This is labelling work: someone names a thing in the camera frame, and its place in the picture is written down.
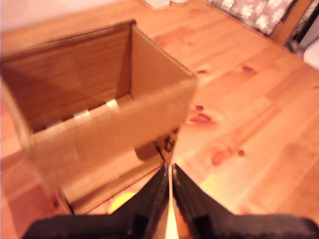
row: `wooden floor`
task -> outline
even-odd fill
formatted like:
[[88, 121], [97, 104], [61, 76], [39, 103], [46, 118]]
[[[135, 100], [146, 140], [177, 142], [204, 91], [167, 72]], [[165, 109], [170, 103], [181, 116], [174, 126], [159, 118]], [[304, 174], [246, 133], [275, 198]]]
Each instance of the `wooden floor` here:
[[[199, 77], [173, 162], [234, 213], [290, 213], [319, 224], [319, 71], [205, 2], [155, 11], [128, 0], [5, 32], [1, 50], [130, 18]], [[33, 220], [61, 213], [24, 157], [2, 104], [3, 238], [20, 237]]]

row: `yellow object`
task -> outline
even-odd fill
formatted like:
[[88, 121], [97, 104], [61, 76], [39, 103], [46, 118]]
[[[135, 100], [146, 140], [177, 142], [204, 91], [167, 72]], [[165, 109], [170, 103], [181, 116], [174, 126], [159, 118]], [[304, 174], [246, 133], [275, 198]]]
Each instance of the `yellow object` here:
[[135, 193], [125, 193], [114, 200], [111, 204], [108, 214], [112, 214], [116, 211], [121, 205], [126, 203], [129, 199], [131, 199]]

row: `white wall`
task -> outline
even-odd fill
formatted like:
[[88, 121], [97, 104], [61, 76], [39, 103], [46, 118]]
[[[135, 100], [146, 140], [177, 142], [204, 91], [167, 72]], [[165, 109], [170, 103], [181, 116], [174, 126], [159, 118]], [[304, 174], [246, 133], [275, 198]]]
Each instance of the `white wall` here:
[[1, 31], [116, 0], [1, 0]]

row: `patterned cushion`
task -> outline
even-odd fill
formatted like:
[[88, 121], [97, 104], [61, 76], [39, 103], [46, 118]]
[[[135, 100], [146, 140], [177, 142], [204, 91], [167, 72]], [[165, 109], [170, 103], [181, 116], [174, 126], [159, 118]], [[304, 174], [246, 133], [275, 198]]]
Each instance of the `patterned cushion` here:
[[209, 0], [211, 4], [269, 35], [293, 0]]

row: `cardboard box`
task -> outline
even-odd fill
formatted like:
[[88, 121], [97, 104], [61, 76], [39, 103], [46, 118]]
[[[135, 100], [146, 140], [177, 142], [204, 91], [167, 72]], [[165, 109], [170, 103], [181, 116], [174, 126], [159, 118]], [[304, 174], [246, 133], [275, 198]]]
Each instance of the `cardboard box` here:
[[149, 142], [185, 121], [195, 91], [196, 77], [135, 21], [1, 54], [2, 94], [22, 146], [78, 213], [162, 163]]

